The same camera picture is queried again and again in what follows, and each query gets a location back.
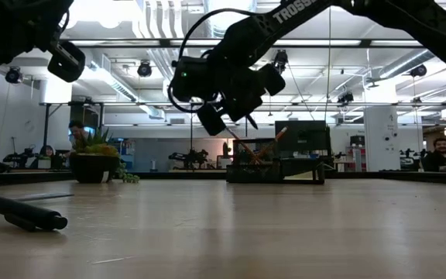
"table surface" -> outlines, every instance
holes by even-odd
[[[446,185],[141,181],[0,187],[69,219],[29,233],[0,216],[0,278],[446,278]]]

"spotlight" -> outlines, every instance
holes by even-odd
[[[353,101],[354,101],[354,95],[350,91],[347,91],[345,94],[338,96],[338,103],[345,104]]]
[[[137,69],[137,74],[141,78],[147,78],[150,77],[153,73],[153,69],[151,68],[151,61],[149,60],[142,60],[140,61],[139,69]]]
[[[5,79],[10,84],[21,84],[23,81],[23,74],[19,67],[10,67],[6,73]]]
[[[413,78],[423,77],[426,74],[427,74],[427,68],[424,65],[417,66],[409,72],[409,75]]]
[[[276,71],[282,74],[285,71],[287,64],[288,55],[286,55],[286,50],[278,50],[278,53],[276,53],[275,59],[272,62],[273,67]]]

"plant pot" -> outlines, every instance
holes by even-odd
[[[80,183],[105,183],[115,176],[120,164],[118,157],[94,154],[72,154],[70,169]]]
[[[38,160],[37,168],[38,169],[50,169],[51,168],[51,160]]]

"black robotic arm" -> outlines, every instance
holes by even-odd
[[[38,48],[52,53],[51,73],[76,81],[84,70],[85,55],[70,42],[58,42],[64,30],[60,21],[73,1],[0,0],[0,65]]]
[[[271,65],[258,71],[249,67],[279,38],[332,5],[353,15],[366,16],[382,26],[408,32],[446,63],[446,11],[433,0],[282,1],[273,11],[251,14],[230,26],[207,58],[181,57],[174,62],[177,69],[169,86],[170,100],[182,111],[196,112],[177,105],[173,96],[183,102],[193,97],[203,99],[204,105],[197,114],[212,136],[225,129],[221,120],[225,113],[233,121],[250,119],[249,114],[262,104],[261,96],[267,91],[277,94],[285,82]]]

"person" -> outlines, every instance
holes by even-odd
[[[31,164],[30,167],[31,169],[37,169],[39,168],[39,158],[40,157],[49,157],[51,159],[51,168],[56,168],[57,164],[56,164],[56,160],[54,158],[54,149],[52,146],[43,146],[40,149],[39,152],[39,157],[37,157]]]
[[[54,149],[52,146],[43,146],[43,148],[40,149],[39,155],[51,158],[54,156]]]
[[[85,131],[84,124],[81,121],[77,121],[77,120],[70,121],[70,124],[68,125],[68,129],[70,129],[70,132],[72,135],[72,138],[70,140],[72,146],[77,142],[77,140],[80,140],[82,138],[87,139],[87,137],[89,136],[89,133],[87,131]],[[65,156],[69,157],[73,151],[74,150],[72,148],[72,150],[70,150],[69,153],[66,153]]]
[[[446,139],[438,138],[433,142],[434,152],[423,159],[425,171],[446,171]]]

